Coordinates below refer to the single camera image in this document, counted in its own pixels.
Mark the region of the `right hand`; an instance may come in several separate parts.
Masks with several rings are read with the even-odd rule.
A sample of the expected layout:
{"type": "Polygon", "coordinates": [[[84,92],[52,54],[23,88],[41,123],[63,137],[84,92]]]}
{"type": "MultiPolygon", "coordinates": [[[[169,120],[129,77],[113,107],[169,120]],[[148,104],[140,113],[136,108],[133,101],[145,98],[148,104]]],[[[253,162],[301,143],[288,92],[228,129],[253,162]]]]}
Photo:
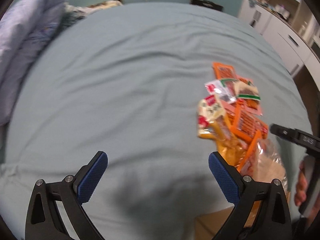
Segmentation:
{"type": "MultiPolygon", "coordinates": [[[[297,207],[300,207],[302,203],[306,200],[306,191],[308,189],[308,182],[306,180],[305,174],[304,174],[304,161],[301,161],[299,166],[299,175],[298,175],[298,181],[296,183],[296,193],[294,197],[294,202],[297,207]]],[[[320,207],[320,200],[319,196],[317,198],[317,202],[315,202],[310,215],[306,218],[306,227],[308,228],[314,219],[317,216],[317,213],[319,212],[320,207]]]]}

